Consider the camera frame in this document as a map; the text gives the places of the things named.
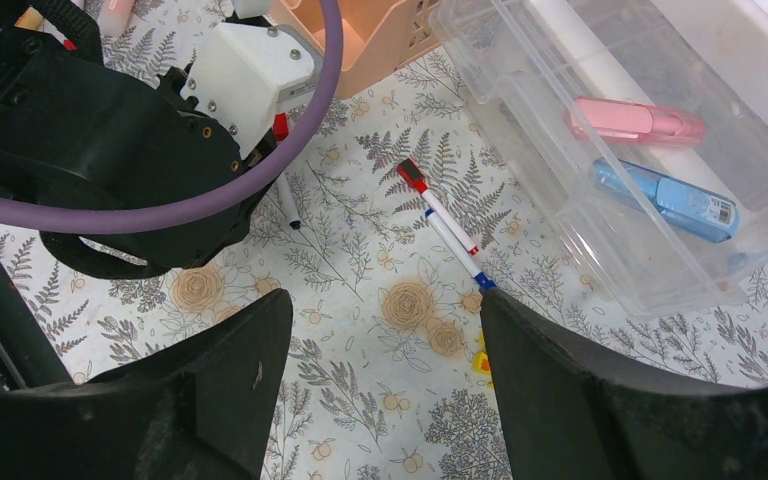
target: peach basket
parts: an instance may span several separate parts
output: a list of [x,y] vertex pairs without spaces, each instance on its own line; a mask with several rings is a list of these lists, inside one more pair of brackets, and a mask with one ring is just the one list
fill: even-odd
[[[439,44],[428,14],[441,0],[339,0],[345,48],[337,97],[350,98]],[[325,27],[318,0],[274,0],[270,15],[320,53]]]

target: table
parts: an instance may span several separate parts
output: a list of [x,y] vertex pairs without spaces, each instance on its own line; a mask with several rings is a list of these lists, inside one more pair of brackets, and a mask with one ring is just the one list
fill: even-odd
[[[86,8],[97,14],[99,3]],[[230,2],[139,0],[134,11],[125,35],[104,39],[105,57],[152,83],[193,58]],[[481,296],[425,226],[424,204],[391,173],[408,154],[470,219],[485,271],[532,308],[666,370],[768,385],[768,265],[744,283],[745,305],[627,320],[570,264],[483,141],[464,93],[438,49],[335,101],[288,171],[303,228],[285,224],[272,191],[251,235],[204,268],[96,280],[57,264],[36,232],[1,225],[0,259],[77,383],[289,290],[294,340],[263,473],[270,480],[510,478],[489,377],[471,369]],[[457,433],[478,427],[486,429]]]

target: black metal bar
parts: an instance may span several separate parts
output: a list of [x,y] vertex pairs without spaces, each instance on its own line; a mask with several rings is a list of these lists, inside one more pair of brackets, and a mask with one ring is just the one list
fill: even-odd
[[0,360],[21,388],[71,382],[1,262]]

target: transparent plastic box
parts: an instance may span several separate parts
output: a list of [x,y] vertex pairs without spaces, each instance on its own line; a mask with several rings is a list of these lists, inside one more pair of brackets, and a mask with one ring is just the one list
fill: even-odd
[[[629,316],[746,300],[739,281],[768,261],[768,0],[445,0],[430,22],[485,138]],[[693,112],[707,135],[608,144],[582,95]],[[631,202],[594,180],[600,158]],[[618,159],[731,199],[739,229],[712,243],[673,227]]]

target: tablecloth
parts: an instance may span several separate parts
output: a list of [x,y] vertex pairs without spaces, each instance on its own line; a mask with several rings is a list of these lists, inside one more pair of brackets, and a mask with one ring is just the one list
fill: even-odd
[[[98,6],[86,3],[91,14]],[[104,39],[107,66],[153,83],[191,61],[227,13],[226,0],[139,0],[125,34]],[[628,320],[570,264],[464,94],[437,49],[335,101],[288,170],[302,229],[286,225],[272,191],[249,237],[204,268],[97,280],[58,264],[36,232],[1,225],[0,258],[76,383],[289,290],[294,330],[262,475],[270,480],[511,477],[489,377],[471,369],[481,295],[394,174],[407,155],[516,298],[659,368],[768,385],[768,265],[744,283],[744,305]]]

